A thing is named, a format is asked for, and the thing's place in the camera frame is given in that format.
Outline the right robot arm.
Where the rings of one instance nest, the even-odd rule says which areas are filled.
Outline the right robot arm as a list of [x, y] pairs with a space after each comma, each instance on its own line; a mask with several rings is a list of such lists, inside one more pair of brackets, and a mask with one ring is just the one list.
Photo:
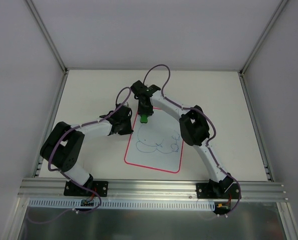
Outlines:
[[188, 107], [169, 99], [163, 88], [156, 85], [145, 86], [141, 81], [131, 85], [134, 98], [138, 101], [138, 115], [140, 122], [146, 124], [152, 116], [153, 108], [159, 108], [179, 122], [181, 137], [184, 142], [192, 146], [206, 166], [209, 182], [202, 192], [209, 198], [225, 198], [230, 193], [234, 179], [221, 167], [209, 142], [215, 138], [216, 130], [210, 119], [198, 105]]

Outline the green whiteboard eraser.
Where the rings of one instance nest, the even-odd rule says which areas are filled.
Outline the green whiteboard eraser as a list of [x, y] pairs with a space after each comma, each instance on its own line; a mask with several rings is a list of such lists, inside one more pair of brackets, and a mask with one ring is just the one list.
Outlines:
[[148, 123], [148, 116], [145, 114], [140, 115], [140, 123], [147, 124]]

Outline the pink framed whiteboard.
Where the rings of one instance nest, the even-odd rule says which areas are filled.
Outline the pink framed whiteboard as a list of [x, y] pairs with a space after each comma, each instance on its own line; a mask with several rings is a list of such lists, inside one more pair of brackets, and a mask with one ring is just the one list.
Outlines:
[[171, 174], [181, 169], [184, 141], [179, 122], [165, 111], [154, 107], [147, 123], [136, 115], [129, 137], [124, 162], [128, 165]]

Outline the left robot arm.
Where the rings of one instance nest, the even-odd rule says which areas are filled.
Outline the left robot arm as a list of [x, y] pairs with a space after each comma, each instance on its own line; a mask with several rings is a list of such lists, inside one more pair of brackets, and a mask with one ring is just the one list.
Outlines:
[[75, 185], [79, 194], [86, 196], [93, 189], [93, 176], [78, 164], [83, 142], [98, 137], [130, 135], [132, 110], [123, 104], [97, 120], [82, 125], [57, 123], [43, 143], [40, 156], [48, 161], [49, 171], [60, 172]]

